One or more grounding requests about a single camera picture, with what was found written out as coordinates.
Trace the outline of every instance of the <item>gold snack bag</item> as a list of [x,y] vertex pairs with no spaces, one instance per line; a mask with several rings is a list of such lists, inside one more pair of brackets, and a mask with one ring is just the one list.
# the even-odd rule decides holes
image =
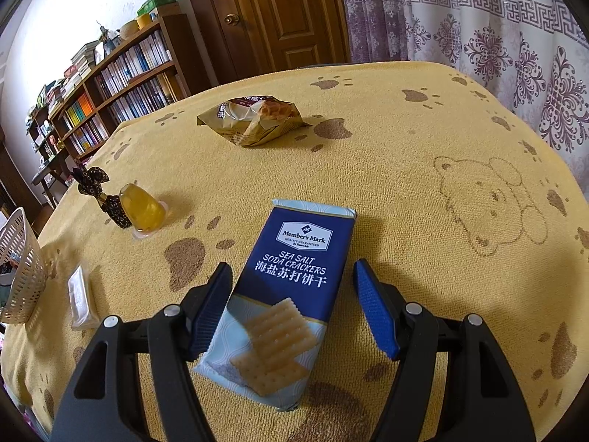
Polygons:
[[275,97],[233,98],[196,117],[237,146],[258,146],[305,126],[294,103]]

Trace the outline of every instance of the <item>door knob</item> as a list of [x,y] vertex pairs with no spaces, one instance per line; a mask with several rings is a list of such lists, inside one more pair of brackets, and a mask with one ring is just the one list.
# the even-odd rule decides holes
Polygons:
[[239,23],[239,15],[235,13],[229,13],[225,18],[223,18],[223,21],[225,21],[225,23],[228,25],[235,26],[237,23]]

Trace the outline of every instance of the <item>snack bag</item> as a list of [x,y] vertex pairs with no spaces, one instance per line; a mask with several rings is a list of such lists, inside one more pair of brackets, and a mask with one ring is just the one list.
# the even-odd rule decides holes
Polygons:
[[305,201],[273,203],[195,370],[289,410],[298,405],[319,353],[356,213]]
[[233,98],[196,117],[237,146],[258,146],[306,126],[293,103],[275,97]]

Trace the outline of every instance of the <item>wooden door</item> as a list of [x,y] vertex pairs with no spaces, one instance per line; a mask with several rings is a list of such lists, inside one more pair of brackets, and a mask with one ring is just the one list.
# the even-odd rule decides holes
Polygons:
[[343,0],[191,2],[220,83],[349,61]]
[[22,206],[31,224],[41,210],[39,201],[22,180],[0,139],[0,207],[4,205],[8,209],[13,209],[14,205]]

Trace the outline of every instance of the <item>blue gripper pad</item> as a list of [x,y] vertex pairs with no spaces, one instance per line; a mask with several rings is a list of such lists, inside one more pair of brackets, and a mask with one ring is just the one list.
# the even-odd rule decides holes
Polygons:
[[354,263],[353,281],[376,345],[389,359],[394,359],[399,353],[399,344],[395,336],[395,321],[376,288],[381,282],[374,278],[372,270],[363,260]]
[[196,360],[208,350],[231,294],[232,280],[231,267],[227,264],[219,265],[207,285],[195,288],[205,293],[205,296],[192,323],[192,337],[188,348],[191,360]]

